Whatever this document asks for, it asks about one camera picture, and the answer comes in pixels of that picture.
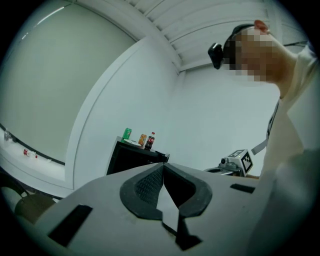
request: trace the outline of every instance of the black rectangular slot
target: black rectangular slot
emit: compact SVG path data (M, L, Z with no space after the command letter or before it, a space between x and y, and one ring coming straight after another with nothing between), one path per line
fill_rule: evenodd
M237 184L237 183L232 184L230 186L230 188L235 189L235 190L240 190L240 191L243 191L243 192L247 192L247 193L250 193L250 194L252 194L255 191L255 187L253 187L253 186L240 185L240 184Z
M84 223L92 208L79 204L60 224L49 234L49 238L66 247L78 229Z

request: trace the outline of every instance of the white wall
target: white wall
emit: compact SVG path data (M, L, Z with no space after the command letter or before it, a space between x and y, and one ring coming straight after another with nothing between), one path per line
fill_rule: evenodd
M1 67L0 123L28 146L65 162L70 132L89 91L134 43L88 9L45 2L18 32Z
M132 129L130 139L135 141L141 134L155 132L152 148L166 153L165 126L177 77L174 65L148 38L129 48L104 72L87 97L92 101L91 94L101 87L94 105L87 106L86 99L75 121L76 127L82 127L77 123L85 116L79 142L72 143L77 145L74 189L106 174L116 137L122 136L127 127ZM76 140L76 127L70 143Z
M244 82L211 65L183 76L180 73L167 130L170 163L199 170L216 167L222 157L251 150L265 139L279 98L274 84ZM260 174L264 154L265 149L252 157L251 175Z

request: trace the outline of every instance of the black cabinet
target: black cabinet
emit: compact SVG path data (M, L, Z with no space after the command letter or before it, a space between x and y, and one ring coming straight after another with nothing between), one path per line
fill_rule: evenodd
M169 155L144 146L135 146L117 137L106 175L119 173L139 166L153 163L167 163Z

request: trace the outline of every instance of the ceiling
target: ceiling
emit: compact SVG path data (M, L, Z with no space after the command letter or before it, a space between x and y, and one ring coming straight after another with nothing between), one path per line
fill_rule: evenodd
M259 19L288 44L305 41L300 26L273 0L77 0L136 40L154 38L178 72L211 63L207 50L234 27ZM293 52L302 48L290 46Z

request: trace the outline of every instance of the black mesh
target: black mesh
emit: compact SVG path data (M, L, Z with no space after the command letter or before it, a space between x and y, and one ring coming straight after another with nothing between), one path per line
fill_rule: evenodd
M139 180L134 187L137 196L144 202L157 207L159 192L163 186L162 168Z

